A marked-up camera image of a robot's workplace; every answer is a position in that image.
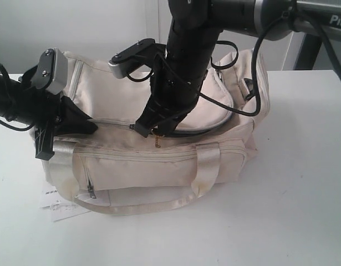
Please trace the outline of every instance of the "bag handle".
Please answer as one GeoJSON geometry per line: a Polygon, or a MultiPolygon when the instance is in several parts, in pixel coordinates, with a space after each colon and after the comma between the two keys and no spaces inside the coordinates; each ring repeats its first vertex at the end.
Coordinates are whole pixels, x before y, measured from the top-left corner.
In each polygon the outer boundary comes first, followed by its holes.
{"type": "Polygon", "coordinates": [[[91,211],[115,215],[154,213],[181,208],[205,195],[215,184],[220,170],[221,152],[218,143],[196,145],[196,152],[197,174],[191,183],[192,193],[186,197],[178,198],[173,201],[117,207],[98,206],[81,201],[77,197],[74,197],[73,201],[91,211]]]}

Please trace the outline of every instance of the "white handbag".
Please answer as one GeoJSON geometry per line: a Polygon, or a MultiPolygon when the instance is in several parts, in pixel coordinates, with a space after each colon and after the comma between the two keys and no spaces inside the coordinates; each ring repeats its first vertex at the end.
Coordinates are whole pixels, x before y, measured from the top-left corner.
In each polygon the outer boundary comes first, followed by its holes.
{"type": "MultiPolygon", "coordinates": [[[[200,98],[177,128],[179,134],[187,137],[143,138],[130,125],[149,98],[149,82],[119,80],[113,77],[107,62],[92,61],[70,52],[64,55],[69,69],[64,93],[93,117],[99,129],[93,135],[54,138],[55,155],[44,161],[43,166],[47,181],[63,198],[107,214],[167,211],[202,197],[215,183],[237,181],[245,163],[256,154],[252,133],[269,112],[268,79],[262,57],[257,62],[262,99],[258,116],[232,114],[200,98]],[[189,189],[185,190],[187,194],[173,199],[169,191],[172,194],[175,187],[189,189]],[[78,198],[80,193],[85,194],[81,191],[88,191],[94,197],[95,191],[103,190],[110,192],[110,206],[96,206],[78,198]],[[162,194],[159,191],[165,190],[166,200],[159,197],[162,194]],[[140,201],[142,193],[149,195],[152,191],[158,191],[156,198],[140,201]],[[120,195],[126,198],[125,202],[120,202],[120,195]]],[[[219,64],[225,65],[234,57],[230,53],[219,64]]],[[[202,92],[223,104],[253,112],[255,98],[248,98],[251,58],[251,50],[241,51],[234,67],[222,71],[210,69],[202,92]]],[[[144,75],[133,74],[135,78],[144,75]]]]}

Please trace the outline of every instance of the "white table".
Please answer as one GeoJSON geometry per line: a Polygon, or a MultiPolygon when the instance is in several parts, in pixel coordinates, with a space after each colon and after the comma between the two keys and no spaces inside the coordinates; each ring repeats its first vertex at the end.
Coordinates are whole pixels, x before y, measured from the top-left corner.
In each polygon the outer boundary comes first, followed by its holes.
{"type": "Polygon", "coordinates": [[[272,110],[237,183],[171,212],[52,223],[27,133],[0,126],[1,265],[341,265],[341,85],[270,72],[272,110]]]}

